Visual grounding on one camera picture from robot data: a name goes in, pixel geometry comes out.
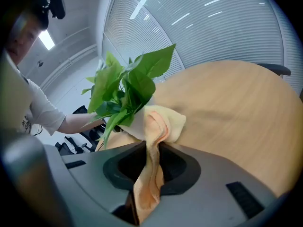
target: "person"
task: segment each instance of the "person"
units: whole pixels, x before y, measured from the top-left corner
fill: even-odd
[[[21,32],[9,39],[6,51],[18,68],[18,64],[28,53],[39,34],[48,28],[48,14],[41,5],[34,3],[31,9],[23,14],[25,24]],[[104,121],[102,119],[89,123],[96,113],[65,114],[58,110],[45,96],[41,88],[33,81],[26,79],[33,93],[33,101],[28,108],[20,132],[30,133],[33,124],[40,124],[50,135],[55,131],[65,134],[75,134],[94,128]]]

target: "table surface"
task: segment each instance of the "table surface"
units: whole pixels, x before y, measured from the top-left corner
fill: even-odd
[[[177,144],[228,158],[276,196],[293,187],[303,162],[303,104],[281,77],[253,63],[214,61],[157,84],[154,98],[187,117]],[[134,141],[112,133],[107,148]]]

